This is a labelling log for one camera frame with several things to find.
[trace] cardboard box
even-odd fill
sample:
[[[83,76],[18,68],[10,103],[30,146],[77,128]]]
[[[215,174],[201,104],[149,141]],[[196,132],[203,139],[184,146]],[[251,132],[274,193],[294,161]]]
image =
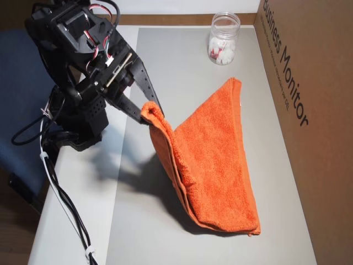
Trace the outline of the cardboard box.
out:
[[[353,262],[352,13],[352,1],[261,0],[255,21],[318,264]]]

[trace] gray mat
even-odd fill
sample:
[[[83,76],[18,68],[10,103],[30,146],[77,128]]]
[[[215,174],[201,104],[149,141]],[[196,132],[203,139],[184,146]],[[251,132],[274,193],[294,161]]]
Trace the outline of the gray mat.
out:
[[[222,236],[197,227],[156,157],[148,128],[128,119],[106,263],[316,264],[255,31],[241,29],[228,66],[208,59],[207,35],[208,29],[140,29],[137,53],[173,128],[228,78],[243,82],[244,146],[262,233]],[[131,100],[146,101],[136,87]]]

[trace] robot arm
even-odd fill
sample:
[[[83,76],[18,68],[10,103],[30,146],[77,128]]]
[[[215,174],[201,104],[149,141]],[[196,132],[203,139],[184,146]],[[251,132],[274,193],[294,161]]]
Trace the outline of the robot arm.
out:
[[[57,84],[51,94],[50,112],[55,115],[65,99],[56,122],[77,135],[72,140],[71,134],[67,142],[62,142],[64,145],[80,151],[101,140],[101,132],[108,125],[105,101],[147,124],[141,110],[124,95],[126,87],[134,82],[148,100],[160,106],[142,60],[114,25],[92,13],[89,1],[41,7],[25,25]],[[77,83],[70,67],[85,78]]]

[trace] orange towel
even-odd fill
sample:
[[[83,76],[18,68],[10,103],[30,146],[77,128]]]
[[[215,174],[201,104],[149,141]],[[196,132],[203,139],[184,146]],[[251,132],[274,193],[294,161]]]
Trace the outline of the orange towel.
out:
[[[185,211],[201,227],[260,234],[240,122],[241,82],[229,79],[174,132],[153,102],[141,115]]]

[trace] blue chair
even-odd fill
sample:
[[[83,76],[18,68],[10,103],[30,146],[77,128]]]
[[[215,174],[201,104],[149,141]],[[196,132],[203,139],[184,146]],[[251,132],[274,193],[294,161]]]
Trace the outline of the blue chair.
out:
[[[12,136],[41,115],[54,86],[36,45],[25,30],[0,32],[0,166],[10,175],[13,187],[28,203],[41,211],[38,194],[46,175],[39,154],[39,139],[14,146]],[[31,127],[18,141],[40,130]]]

